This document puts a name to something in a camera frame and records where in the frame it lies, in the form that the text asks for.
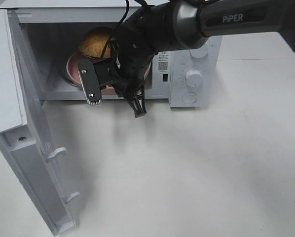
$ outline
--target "white microwave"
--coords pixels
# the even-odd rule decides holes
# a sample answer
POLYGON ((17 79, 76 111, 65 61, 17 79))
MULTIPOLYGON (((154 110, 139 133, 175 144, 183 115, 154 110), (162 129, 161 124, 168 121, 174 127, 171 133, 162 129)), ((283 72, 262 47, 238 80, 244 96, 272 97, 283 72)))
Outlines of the white microwave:
MULTIPOLYGON (((165 0, 150 0, 161 4, 165 0)), ((129 15, 139 8, 130 2, 129 15)), ((42 109, 46 100, 85 100, 68 80, 66 64, 82 37, 114 27, 122 0, 7 0, 0 6, 0 150, 53 235, 75 226, 42 109)), ((160 52, 146 79, 147 99, 171 107, 205 107, 221 45, 212 37, 200 49, 160 52)), ((103 93, 103 99, 118 99, 103 93)))

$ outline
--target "screw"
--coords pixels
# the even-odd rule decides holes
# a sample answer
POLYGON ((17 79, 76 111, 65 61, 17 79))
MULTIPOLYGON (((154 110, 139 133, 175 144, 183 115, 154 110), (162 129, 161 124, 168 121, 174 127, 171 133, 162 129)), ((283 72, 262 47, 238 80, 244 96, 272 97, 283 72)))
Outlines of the screw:
POLYGON ((26 137, 20 137, 20 138, 18 138, 18 141, 19 141, 19 142, 25 142, 26 140, 27 140, 26 137))

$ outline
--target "microwave door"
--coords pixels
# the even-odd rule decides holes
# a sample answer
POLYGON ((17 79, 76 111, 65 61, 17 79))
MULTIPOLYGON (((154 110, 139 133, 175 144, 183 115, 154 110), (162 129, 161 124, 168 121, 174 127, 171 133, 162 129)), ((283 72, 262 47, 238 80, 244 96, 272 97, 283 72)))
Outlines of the microwave door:
POLYGON ((22 25, 0 10, 0 150, 53 235, 75 226, 22 25))

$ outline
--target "piper logo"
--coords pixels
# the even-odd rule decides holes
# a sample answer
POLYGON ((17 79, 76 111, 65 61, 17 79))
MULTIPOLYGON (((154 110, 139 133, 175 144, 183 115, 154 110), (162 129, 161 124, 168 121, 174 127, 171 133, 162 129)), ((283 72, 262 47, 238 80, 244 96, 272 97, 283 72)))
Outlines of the piper logo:
POLYGON ((233 23, 233 22, 241 22, 243 21, 243 14, 234 14, 234 15, 228 15, 228 16, 223 16, 223 24, 226 23, 233 23))

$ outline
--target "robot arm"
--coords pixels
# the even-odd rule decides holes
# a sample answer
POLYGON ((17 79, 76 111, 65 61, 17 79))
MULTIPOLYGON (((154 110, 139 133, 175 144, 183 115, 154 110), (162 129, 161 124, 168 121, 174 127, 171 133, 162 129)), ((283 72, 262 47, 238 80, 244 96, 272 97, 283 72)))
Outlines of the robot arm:
POLYGON ((295 0, 171 0, 143 5, 116 31, 110 59, 93 65, 80 62, 86 99, 97 104, 100 89, 112 85, 140 117, 146 114, 144 74, 158 52, 200 48, 210 36, 257 32, 279 32, 295 52, 295 0))

